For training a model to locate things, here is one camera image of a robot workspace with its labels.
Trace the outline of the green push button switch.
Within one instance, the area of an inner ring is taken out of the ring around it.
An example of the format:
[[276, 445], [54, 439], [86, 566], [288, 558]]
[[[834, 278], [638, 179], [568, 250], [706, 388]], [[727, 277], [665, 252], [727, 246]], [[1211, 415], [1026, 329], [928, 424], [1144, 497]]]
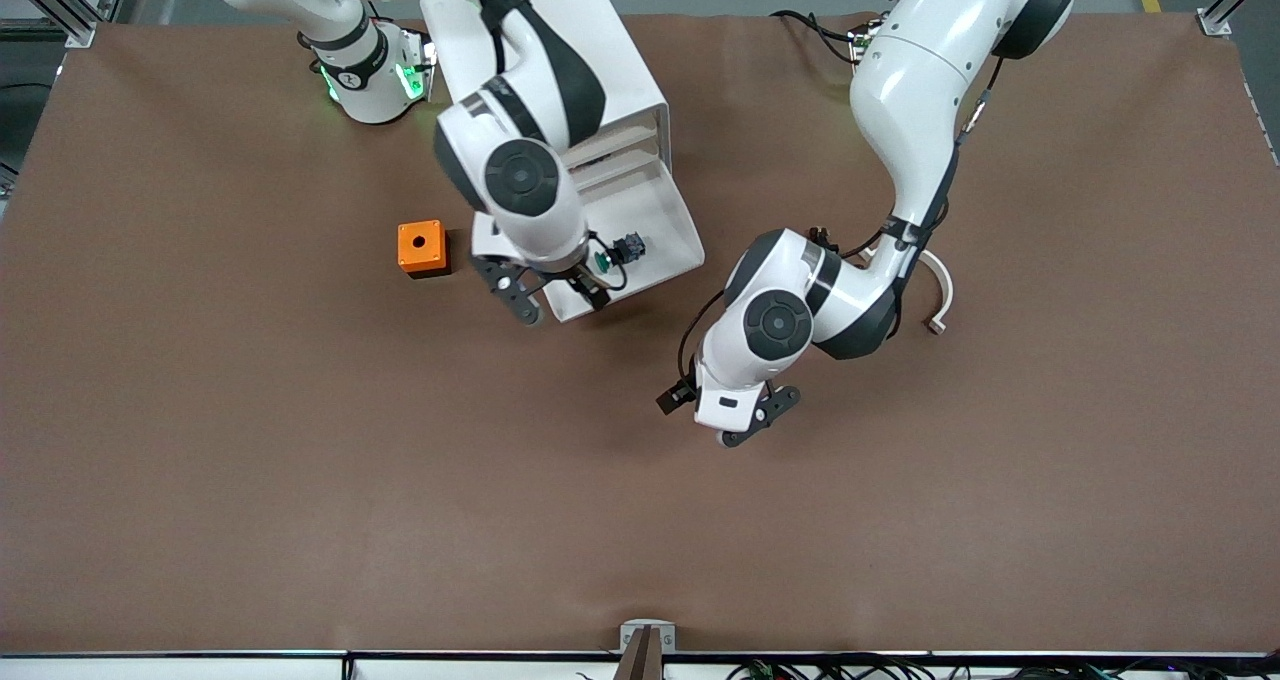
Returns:
[[646, 254], [645, 241], [637, 233], [628, 233], [620, 239], [603, 245], [594, 255], [594, 263], [600, 273], [608, 273], [616, 266], [630, 265]]

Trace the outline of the white plastic drawer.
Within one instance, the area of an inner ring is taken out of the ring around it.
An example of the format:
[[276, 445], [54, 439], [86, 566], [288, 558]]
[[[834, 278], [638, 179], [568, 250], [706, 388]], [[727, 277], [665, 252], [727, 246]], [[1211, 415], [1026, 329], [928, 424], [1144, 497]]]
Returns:
[[627, 123], [620, 123], [611, 129], [603, 131], [600, 134], [591, 138], [582, 151], [590, 159], [608, 155], [608, 152], [618, 152], [625, 150], [632, 143], [643, 143], [657, 137], [657, 123], [652, 119], [641, 120], [627, 120]]
[[[654, 164], [664, 166], [669, 174], [662, 160]], [[582, 172], [570, 173], [581, 200], [581, 191], [595, 184], [582, 175]], [[611, 292], [613, 305], [689, 273], [705, 261], [696, 225], [671, 174], [669, 181], [654, 187], [654, 192], [621, 193], [604, 202], [584, 202], [584, 207], [589, 229], [599, 236], [600, 242], [609, 245], [628, 233], [637, 233], [646, 245], [646, 254], [640, 260], [608, 273], [600, 273], [594, 263], [600, 245], [589, 245], [588, 266], [591, 271], [612, 286], [625, 284], [621, 291]]]
[[666, 168], [650, 163], [646, 166], [634, 168], [631, 172], [590, 184], [581, 191], [581, 196], [585, 204], [604, 202], [608, 198], [621, 196], [621, 193], [654, 192], [654, 187], [664, 181], [669, 181]]
[[584, 172], [586, 182], [600, 183], [613, 178], [626, 175], [637, 169], [648, 166], [650, 163], [660, 161], [654, 143], [632, 143], [632, 146], [613, 152], [613, 158]]

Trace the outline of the white drawer cabinet shell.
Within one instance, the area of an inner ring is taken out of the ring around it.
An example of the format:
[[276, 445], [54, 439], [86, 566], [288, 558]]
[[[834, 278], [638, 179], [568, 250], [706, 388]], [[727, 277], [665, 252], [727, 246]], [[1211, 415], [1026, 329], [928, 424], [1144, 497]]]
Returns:
[[[611, 0], [531, 1], [550, 28], [575, 47], [600, 79], [605, 111], [596, 136], [627, 120], [655, 120], [657, 137], [643, 143], [654, 143], [669, 169], [669, 105]], [[451, 97], [472, 93], [493, 76], [495, 61], [476, 6], [465, 0], [420, 0], [419, 5], [434, 38]], [[590, 159], [582, 151], [589, 141], [562, 152], [568, 170]]]

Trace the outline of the orange box with hole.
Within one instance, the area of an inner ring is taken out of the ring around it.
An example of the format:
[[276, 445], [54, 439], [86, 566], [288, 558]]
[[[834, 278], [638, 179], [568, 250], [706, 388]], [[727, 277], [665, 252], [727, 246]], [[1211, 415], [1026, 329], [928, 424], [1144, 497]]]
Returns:
[[453, 273], [451, 241], [439, 220], [399, 224], [396, 239], [397, 263], [407, 277], [417, 280]]

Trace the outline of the white curved plastic bracket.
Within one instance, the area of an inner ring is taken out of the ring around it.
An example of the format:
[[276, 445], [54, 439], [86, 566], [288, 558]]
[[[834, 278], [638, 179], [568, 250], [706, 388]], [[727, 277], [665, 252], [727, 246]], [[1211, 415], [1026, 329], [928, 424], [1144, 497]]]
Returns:
[[851, 254], [852, 257], [867, 261], [863, 270], [873, 280], [870, 306], [856, 324], [861, 338], [878, 346], [895, 333], [901, 314], [901, 295], [919, 264], [924, 264], [933, 273], [941, 293], [938, 309], [925, 323], [927, 329], [934, 336], [945, 333], [945, 316], [954, 302], [954, 280], [947, 266], [919, 245], [906, 245], [893, 239], [888, 241], [883, 263], [876, 254], [877, 250], [870, 245]]

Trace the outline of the grey metal bracket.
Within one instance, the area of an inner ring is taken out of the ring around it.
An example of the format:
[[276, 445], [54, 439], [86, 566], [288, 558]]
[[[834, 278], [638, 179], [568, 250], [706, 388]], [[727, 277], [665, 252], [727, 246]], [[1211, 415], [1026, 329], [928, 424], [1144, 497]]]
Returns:
[[662, 654], [677, 652], [676, 625], [660, 619], [631, 619], [620, 625], [620, 653], [625, 653], [635, 636], [646, 638], [649, 648]]

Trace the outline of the dark brown post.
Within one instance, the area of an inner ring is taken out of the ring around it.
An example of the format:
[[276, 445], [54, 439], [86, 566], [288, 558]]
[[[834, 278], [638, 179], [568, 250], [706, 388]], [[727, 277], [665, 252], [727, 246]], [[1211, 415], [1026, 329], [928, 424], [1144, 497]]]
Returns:
[[622, 653], [612, 680], [664, 680], [663, 654], [648, 647], [646, 638], [635, 636]]

